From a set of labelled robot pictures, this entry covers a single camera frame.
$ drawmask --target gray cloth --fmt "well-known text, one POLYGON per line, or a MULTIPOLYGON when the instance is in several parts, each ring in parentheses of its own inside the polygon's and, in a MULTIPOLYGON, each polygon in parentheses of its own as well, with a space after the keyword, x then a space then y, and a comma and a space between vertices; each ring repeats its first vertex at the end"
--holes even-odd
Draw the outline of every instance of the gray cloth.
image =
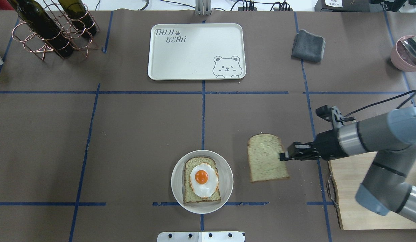
POLYGON ((291 55, 307 61, 320 62, 325 52, 325 39, 301 29, 294 37, 291 55))

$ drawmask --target egg white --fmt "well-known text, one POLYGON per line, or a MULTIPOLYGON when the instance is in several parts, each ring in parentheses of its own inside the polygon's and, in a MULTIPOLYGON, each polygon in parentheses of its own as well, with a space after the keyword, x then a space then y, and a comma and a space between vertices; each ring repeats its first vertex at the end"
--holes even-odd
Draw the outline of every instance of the egg white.
POLYGON ((204 199, 209 198, 218 188, 218 174, 208 163, 201 163, 191 171, 190 185, 197 196, 204 199), (208 181, 205 184, 199 184, 194 177, 199 170, 208 173, 208 181))

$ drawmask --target red object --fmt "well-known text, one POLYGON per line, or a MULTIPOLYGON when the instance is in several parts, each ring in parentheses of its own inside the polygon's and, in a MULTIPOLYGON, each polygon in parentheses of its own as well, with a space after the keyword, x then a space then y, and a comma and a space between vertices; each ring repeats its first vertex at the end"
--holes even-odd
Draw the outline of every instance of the red object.
POLYGON ((0 10, 14 10, 6 0, 0 0, 0 10))

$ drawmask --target bread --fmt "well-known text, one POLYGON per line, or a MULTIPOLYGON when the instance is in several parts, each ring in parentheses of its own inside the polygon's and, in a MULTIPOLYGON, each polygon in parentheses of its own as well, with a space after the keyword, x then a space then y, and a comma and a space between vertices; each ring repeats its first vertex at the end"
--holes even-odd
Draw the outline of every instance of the bread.
POLYGON ((285 161, 280 161, 283 152, 281 140, 271 134, 258 134, 248 141, 250 181, 265 181, 290 178, 285 161))
POLYGON ((217 187, 217 190, 210 196, 209 198, 203 199, 196 194, 194 194, 193 190, 191 189, 191 183, 190 183, 190 173, 197 165, 201 163, 208 163, 217 173, 218 170, 215 167, 215 161, 211 158, 207 157, 195 157, 191 158, 185 163, 185 170, 184 170, 184 203, 190 203, 190 202, 217 202, 221 201, 220 198, 220 190, 217 187))

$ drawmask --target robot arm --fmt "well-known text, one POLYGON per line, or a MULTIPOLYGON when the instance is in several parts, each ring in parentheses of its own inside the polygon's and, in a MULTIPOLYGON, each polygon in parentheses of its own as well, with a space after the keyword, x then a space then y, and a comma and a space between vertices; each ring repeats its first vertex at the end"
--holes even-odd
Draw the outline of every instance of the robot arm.
POLYGON ((357 191, 357 202, 380 215, 391 210, 416 222, 416 187, 405 182, 416 160, 416 108, 395 109, 349 125, 345 123, 354 118, 343 117, 337 107, 324 106, 316 113, 333 129, 313 142, 294 142, 280 160, 329 161, 378 151, 357 191))

